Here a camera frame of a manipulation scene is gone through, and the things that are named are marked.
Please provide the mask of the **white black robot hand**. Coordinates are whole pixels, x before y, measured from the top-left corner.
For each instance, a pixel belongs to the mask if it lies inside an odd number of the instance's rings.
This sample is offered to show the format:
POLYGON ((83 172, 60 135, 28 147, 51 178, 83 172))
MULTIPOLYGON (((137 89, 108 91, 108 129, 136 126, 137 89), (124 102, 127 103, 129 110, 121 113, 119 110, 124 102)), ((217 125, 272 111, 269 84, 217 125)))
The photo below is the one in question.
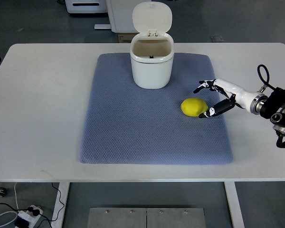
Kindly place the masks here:
POLYGON ((198 93, 201 89, 209 89, 223 94, 226 99, 218 102, 205 112, 199 114, 199 118, 209 118, 221 115, 230 109, 238 106, 247 110, 249 113, 258 115, 262 105, 268 99, 261 92, 248 92, 245 89, 223 79, 203 80, 200 85, 194 90, 198 93))

